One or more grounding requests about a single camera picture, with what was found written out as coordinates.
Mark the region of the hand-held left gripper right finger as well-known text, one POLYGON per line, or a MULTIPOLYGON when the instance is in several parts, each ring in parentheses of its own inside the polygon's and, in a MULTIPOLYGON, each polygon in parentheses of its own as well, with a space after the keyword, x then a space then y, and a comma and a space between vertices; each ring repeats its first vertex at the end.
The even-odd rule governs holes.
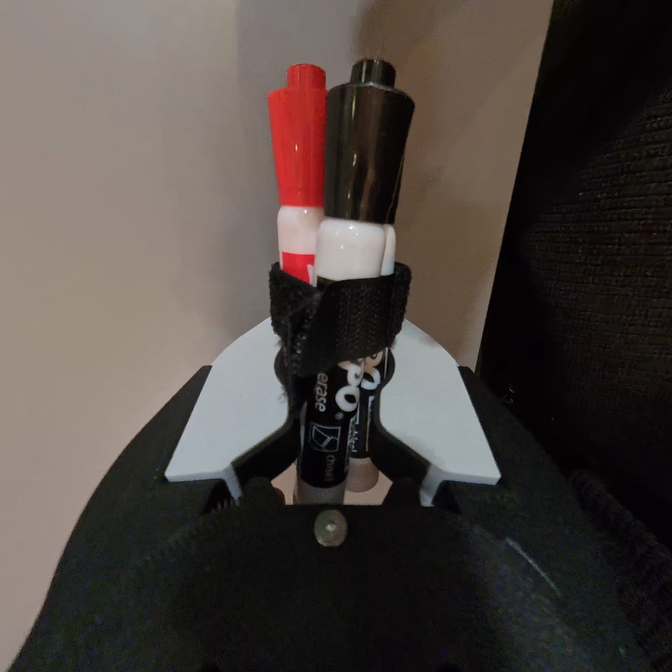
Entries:
POLYGON ((424 507, 443 483, 498 484, 500 469, 454 358, 410 321, 391 355, 374 418, 379 470, 391 481, 416 483, 424 507))

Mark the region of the black dry erase marker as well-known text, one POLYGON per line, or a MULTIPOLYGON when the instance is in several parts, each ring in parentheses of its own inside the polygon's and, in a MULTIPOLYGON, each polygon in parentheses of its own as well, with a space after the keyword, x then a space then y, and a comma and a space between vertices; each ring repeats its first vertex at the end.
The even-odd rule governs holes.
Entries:
POLYGON ((296 503, 343 502, 365 358, 386 336, 382 265, 415 104, 380 58, 358 61, 327 94, 324 219, 316 236, 320 292, 313 394, 304 412, 296 503))
POLYGON ((386 378, 388 349, 366 357, 364 379, 360 387, 356 416, 356 433, 350 449, 346 490, 361 493, 371 490, 378 482, 379 469, 371 458, 370 435, 376 394, 386 378))

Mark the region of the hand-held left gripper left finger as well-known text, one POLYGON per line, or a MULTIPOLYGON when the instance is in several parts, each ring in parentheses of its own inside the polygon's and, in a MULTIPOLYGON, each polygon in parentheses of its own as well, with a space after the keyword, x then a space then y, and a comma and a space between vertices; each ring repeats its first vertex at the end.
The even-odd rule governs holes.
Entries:
POLYGON ((300 430, 275 374, 278 349, 266 319, 216 358, 165 470, 169 482, 222 481, 239 497, 250 479, 272 480, 295 462, 300 430))

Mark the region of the red dry erase marker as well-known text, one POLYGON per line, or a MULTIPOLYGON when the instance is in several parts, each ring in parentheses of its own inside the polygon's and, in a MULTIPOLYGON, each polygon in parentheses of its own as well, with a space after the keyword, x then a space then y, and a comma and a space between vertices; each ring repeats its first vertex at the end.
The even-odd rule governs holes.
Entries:
POLYGON ((312 285, 316 236, 324 218, 326 74, 315 64, 293 64, 286 85, 267 96, 278 190, 280 268, 312 285))

